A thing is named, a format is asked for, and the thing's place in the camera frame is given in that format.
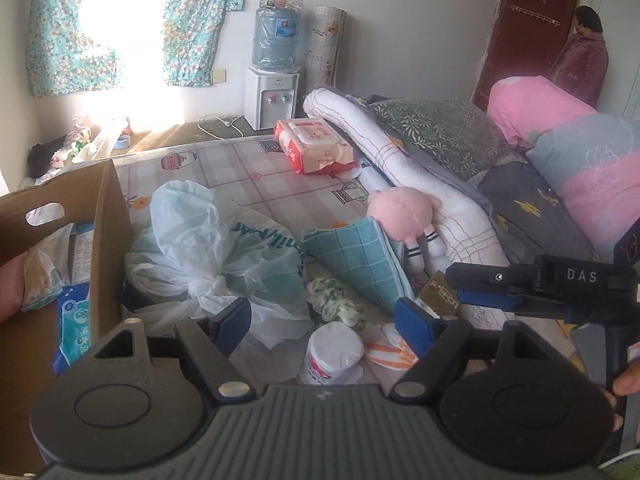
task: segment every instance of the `blue and white packet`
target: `blue and white packet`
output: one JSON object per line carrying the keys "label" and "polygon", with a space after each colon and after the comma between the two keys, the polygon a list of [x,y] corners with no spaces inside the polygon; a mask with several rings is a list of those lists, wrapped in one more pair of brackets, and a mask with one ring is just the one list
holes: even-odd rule
{"label": "blue and white packet", "polygon": [[63,286],[58,298],[60,346],[53,363],[56,375],[69,368],[91,346],[89,278],[93,243],[94,225],[78,226],[73,239],[71,285]]}

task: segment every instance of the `woman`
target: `woman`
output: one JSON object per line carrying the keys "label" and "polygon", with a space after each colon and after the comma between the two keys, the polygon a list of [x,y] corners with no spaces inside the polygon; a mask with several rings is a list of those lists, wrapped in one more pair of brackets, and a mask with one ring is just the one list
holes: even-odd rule
{"label": "woman", "polygon": [[609,67],[602,23],[595,10],[581,6],[575,9],[573,26],[575,34],[569,37],[562,48],[549,79],[562,90],[595,108]]}

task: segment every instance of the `water bottle label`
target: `water bottle label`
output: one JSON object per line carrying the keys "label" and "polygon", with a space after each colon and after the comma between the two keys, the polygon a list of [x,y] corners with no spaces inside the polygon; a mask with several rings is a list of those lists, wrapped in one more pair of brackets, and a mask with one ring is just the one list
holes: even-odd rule
{"label": "water bottle label", "polygon": [[293,38],[297,27],[298,20],[276,20],[276,38]]}

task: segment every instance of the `cardboard box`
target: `cardboard box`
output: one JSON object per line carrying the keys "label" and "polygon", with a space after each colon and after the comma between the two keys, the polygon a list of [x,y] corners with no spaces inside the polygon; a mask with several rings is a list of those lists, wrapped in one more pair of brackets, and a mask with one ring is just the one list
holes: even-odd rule
{"label": "cardboard box", "polygon": [[[64,217],[29,225],[27,213],[47,203],[62,204]],[[69,222],[94,223],[90,291],[93,344],[120,322],[124,256],[132,241],[127,205],[110,160],[0,197],[0,265]],[[4,474],[21,476],[44,469],[28,418],[35,397],[54,379],[58,330],[55,304],[19,312],[0,323],[0,472]]]}

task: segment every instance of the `plush toy leg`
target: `plush toy leg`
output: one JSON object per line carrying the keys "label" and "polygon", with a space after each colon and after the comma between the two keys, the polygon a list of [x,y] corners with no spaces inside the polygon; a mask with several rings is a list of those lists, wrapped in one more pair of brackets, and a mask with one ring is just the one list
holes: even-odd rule
{"label": "plush toy leg", "polygon": [[424,271],[424,258],[418,241],[415,238],[408,238],[404,244],[406,245],[406,271],[411,275],[420,274]]}
{"label": "plush toy leg", "polygon": [[447,247],[437,231],[425,232],[427,238],[427,253],[425,254],[425,267],[427,274],[433,276],[437,271],[444,272],[451,265],[451,261],[445,256]]}

